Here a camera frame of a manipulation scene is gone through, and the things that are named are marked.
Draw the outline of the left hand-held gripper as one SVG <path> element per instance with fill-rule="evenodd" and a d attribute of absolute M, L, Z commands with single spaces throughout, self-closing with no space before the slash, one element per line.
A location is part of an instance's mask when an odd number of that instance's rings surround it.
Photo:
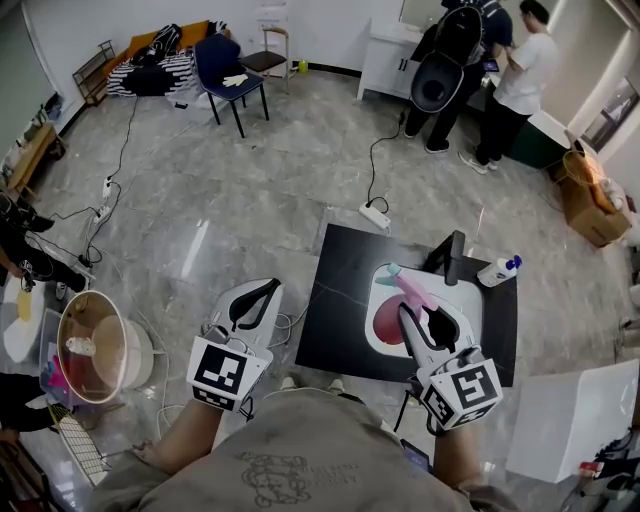
<path fill-rule="evenodd" d="M 216 304 L 203 335 L 194 338 L 187 383 L 196 400 L 237 412 L 273 362 L 268 349 L 283 296 L 275 278 L 251 280 L 230 305 Z"/>

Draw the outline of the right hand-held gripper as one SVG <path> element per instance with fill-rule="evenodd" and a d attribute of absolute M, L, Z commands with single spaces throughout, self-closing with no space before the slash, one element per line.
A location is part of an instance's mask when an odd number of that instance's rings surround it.
<path fill-rule="evenodd" d="M 407 352 L 420 367 L 418 400 L 427 430 L 445 433 L 484 418 L 503 399 L 494 361 L 474 345 L 473 332 L 444 310 L 424 310 L 425 333 L 413 310 L 401 303 L 398 322 Z M 437 369 L 431 350 L 463 350 Z"/>

